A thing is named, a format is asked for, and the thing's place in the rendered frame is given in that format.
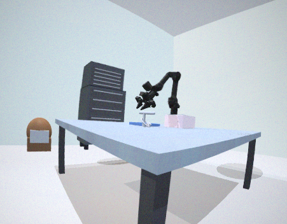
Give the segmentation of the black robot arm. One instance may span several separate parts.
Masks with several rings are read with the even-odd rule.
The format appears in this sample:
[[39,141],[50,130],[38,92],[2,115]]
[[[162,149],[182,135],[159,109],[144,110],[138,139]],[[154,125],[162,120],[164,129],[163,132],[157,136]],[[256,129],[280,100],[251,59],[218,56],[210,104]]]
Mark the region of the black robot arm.
[[161,91],[164,87],[164,83],[169,79],[172,78],[173,84],[172,84],[172,92],[171,96],[169,97],[168,104],[171,108],[171,115],[177,115],[178,114],[178,108],[180,105],[178,104],[178,98],[177,98],[177,92],[178,92],[178,81],[181,78],[180,72],[168,72],[166,75],[160,80],[159,83],[157,83],[155,86],[151,85],[148,81],[142,85],[142,87],[145,89],[145,91],[149,92],[142,92],[140,91],[140,96],[146,99],[149,99],[151,93],[154,96],[159,96],[158,91]]

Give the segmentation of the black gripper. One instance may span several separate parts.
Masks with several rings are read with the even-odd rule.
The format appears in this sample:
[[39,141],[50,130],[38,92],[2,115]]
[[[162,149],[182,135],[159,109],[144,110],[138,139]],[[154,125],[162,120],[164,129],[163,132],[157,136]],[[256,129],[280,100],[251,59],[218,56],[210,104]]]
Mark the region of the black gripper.
[[[140,108],[141,106],[142,106],[141,110],[146,109],[146,108],[150,108],[150,106],[152,108],[155,108],[156,104],[155,104],[155,101],[153,100],[153,95],[151,93],[149,93],[149,94],[150,94],[149,99],[146,99],[145,97],[143,97],[143,99],[142,99],[139,96],[135,97],[135,99],[138,103],[136,109]],[[143,102],[144,102],[144,105],[142,104]]]

